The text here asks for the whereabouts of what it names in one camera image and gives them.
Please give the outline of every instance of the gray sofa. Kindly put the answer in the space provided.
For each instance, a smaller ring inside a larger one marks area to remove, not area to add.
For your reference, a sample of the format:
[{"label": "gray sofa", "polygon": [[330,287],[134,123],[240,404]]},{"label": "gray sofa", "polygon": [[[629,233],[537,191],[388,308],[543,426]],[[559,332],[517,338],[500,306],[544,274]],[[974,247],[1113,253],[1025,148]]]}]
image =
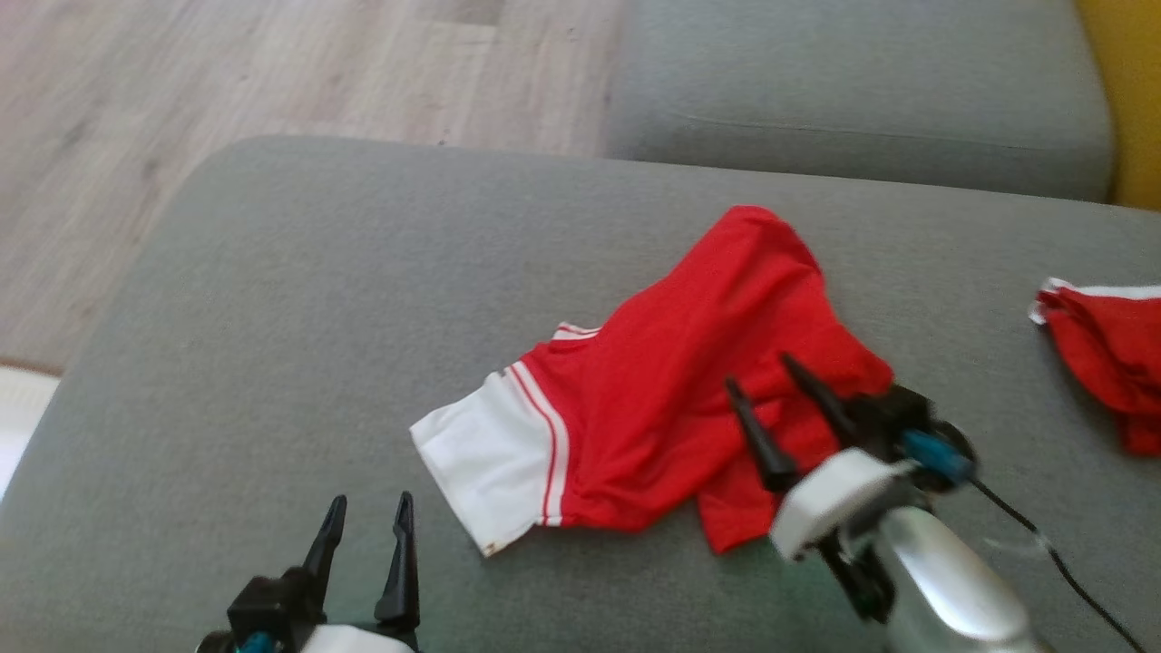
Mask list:
[{"label": "gray sofa", "polygon": [[[686,507],[637,536],[535,530],[479,557],[408,426],[561,320],[601,322],[731,204],[819,258],[836,310],[974,440],[1148,647],[1161,468],[1026,317],[1040,284],[1161,277],[1161,221],[1116,207],[822,177],[260,138],[186,184],[60,385],[0,504],[0,651],[192,651],[348,495],[327,612],[370,616],[414,494],[425,651],[875,650],[816,560],[715,558]],[[1120,643],[1027,533],[940,504],[1061,653]]]},{"label": "gray sofa", "polygon": [[1072,0],[633,0],[607,153],[1103,201]]}]

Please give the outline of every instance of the yellow fabric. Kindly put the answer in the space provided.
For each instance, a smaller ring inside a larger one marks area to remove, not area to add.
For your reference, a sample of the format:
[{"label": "yellow fabric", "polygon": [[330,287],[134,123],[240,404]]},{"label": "yellow fabric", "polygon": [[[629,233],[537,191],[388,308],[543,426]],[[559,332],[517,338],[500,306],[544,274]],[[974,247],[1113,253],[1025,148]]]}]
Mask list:
[{"label": "yellow fabric", "polygon": [[1161,0],[1077,0],[1117,124],[1112,201],[1161,210]]}]

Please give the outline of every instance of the gray cushion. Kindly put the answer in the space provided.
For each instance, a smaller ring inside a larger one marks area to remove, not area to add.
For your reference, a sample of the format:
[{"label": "gray cushion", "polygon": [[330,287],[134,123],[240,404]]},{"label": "gray cushion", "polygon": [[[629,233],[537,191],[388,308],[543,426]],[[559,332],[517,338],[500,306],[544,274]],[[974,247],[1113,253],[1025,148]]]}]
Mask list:
[{"label": "gray cushion", "polygon": [[607,152],[1102,201],[1069,0],[635,0]]},{"label": "gray cushion", "polygon": [[[556,323],[600,323],[733,203],[817,256],[841,317],[976,443],[986,479],[1161,645],[1161,469],[1025,310],[1048,274],[1161,277],[1155,214],[817,177],[261,138],[178,194],[62,382],[0,507],[0,651],[190,651],[351,498],[327,612],[366,619],[414,493],[432,652],[849,653],[817,560],[715,558],[691,507],[647,532],[536,529],[477,553],[408,426]],[[942,504],[1060,651],[1117,643],[971,491]]]}]

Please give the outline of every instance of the floor plank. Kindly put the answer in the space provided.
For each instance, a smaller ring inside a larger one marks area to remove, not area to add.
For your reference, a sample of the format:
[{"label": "floor plank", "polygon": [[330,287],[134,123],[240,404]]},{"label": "floor plank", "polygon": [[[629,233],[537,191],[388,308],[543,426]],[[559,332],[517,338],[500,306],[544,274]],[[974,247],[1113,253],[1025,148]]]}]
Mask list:
[{"label": "floor plank", "polygon": [[0,357],[66,366],[247,136],[599,156],[626,1],[0,2]]}]

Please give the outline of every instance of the wire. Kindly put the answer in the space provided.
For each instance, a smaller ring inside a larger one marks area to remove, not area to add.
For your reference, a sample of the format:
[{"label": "wire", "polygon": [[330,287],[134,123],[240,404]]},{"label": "wire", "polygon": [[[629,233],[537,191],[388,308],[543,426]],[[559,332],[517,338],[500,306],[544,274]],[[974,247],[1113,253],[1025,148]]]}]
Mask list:
[{"label": "wire", "polygon": [[1137,641],[1137,638],[1128,632],[1128,629],[1120,625],[1120,622],[1118,622],[1116,617],[1110,615],[1109,611],[1104,609],[1104,607],[1097,603],[1096,598],[1093,598],[1093,596],[1088,593],[1088,590],[1081,587],[1081,583],[1076,582],[1076,579],[1073,577],[1073,573],[1068,571],[1068,565],[1065,565],[1063,559],[1060,558],[1060,553],[1057,552],[1057,548],[1052,546],[1052,543],[1048,541],[1048,538],[1040,532],[1040,529],[1038,529],[1036,524],[1031,522],[1031,519],[1021,515],[1019,510],[1016,510],[1011,505],[1008,505],[1008,502],[1000,498],[1000,496],[996,495],[996,493],[991,491],[991,489],[988,488],[988,486],[983,485],[983,481],[973,478],[972,485],[975,486],[975,489],[980,490],[980,493],[982,493],[983,496],[988,497],[991,501],[991,503],[998,505],[1001,510],[1008,514],[1008,516],[1019,522],[1022,526],[1024,526],[1032,534],[1034,534],[1037,540],[1040,543],[1040,546],[1043,546],[1044,550],[1048,552],[1048,555],[1052,558],[1052,562],[1057,566],[1057,569],[1060,572],[1060,575],[1063,576],[1068,586],[1073,588],[1073,591],[1075,591],[1077,596],[1083,598],[1084,602],[1089,604],[1089,608],[1091,608],[1093,611],[1099,615],[1101,618],[1104,619],[1104,622],[1112,627],[1112,630],[1117,631],[1117,634],[1124,638],[1125,641],[1133,647],[1133,651],[1135,651],[1137,653],[1146,653],[1145,647],[1141,646],[1139,641]]}]

